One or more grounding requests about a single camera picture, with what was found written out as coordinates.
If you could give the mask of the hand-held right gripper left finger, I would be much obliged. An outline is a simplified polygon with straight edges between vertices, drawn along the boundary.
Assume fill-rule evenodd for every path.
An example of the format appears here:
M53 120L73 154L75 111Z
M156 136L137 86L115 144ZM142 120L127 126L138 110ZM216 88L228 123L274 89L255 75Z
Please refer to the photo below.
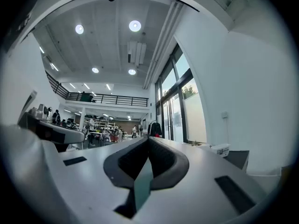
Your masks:
M132 218L147 138L59 154L58 190L79 218Z

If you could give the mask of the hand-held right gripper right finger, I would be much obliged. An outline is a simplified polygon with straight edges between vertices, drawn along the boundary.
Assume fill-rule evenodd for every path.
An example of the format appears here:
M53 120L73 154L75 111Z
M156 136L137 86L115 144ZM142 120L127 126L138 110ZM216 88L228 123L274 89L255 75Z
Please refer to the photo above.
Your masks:
M141 224L223 224L266 197L244 171L201 148L151 137L149 160L154 178Z

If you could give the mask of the rack of dark clothes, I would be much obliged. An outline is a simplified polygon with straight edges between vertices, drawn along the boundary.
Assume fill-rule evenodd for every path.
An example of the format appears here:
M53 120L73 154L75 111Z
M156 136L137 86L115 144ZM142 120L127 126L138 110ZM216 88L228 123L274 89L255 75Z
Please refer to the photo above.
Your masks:
M152 137L161 137L162 136L162 129L160 124L154 120L148 125L148 136Z

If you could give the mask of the white rectangular box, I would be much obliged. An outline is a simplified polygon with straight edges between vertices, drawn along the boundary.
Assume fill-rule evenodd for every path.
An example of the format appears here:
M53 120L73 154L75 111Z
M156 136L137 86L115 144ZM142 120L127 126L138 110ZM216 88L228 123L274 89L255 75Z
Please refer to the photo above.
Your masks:
M221 157L227 157L230 150L230 144L220 144L211 146L211 151Z

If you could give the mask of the black framed glass windows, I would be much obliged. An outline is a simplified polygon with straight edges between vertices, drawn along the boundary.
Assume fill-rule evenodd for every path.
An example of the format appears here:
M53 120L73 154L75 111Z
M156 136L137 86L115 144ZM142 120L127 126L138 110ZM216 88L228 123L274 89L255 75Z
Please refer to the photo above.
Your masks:
M155 83L161 138L199 146L207 142L199 91L190 65L176 45Z

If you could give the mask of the white curved desk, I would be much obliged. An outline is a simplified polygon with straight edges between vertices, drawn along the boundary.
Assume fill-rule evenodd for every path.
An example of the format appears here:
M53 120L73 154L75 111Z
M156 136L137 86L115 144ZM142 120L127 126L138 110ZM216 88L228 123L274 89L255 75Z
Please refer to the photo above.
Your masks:
M70 144L82 143L85 140L83 132L75 131L50 123L41 111L25 112L17 124L35 133L40 139L52 142L57 151L65 152Z

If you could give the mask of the black balcony railing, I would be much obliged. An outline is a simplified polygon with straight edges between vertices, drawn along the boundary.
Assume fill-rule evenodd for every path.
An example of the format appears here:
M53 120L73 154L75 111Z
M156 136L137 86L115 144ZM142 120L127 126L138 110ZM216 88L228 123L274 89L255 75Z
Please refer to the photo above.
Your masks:
M91 102L97 104L108 104L108 105L126 105L126 106L137 106L147 107L149 103L148 98L142 97L130 97L130 96L117 96L107 94L92 94L92 93L79 93L69 92L62 86L54 77L46 72L49 84L53 89L54 93L60 96L64 100L69 101L80 101L80 102Z

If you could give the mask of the white ceiling pipes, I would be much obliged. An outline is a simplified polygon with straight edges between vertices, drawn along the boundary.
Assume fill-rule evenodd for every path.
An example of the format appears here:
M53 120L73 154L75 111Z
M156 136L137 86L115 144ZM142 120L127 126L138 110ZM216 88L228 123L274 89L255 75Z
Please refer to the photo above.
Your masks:
M183 8L183 4L178 0L173 0L171 6L168 10L167 16L165 18L164 24L162 26L158 41L153 53L153 56L150 60L149 69L143 84L143 89L148 89L153 76L158 68L161 60L164 56L164 53L169 46L171 39L173 37L174 31L178 25L178 20L180 18L180 13Z

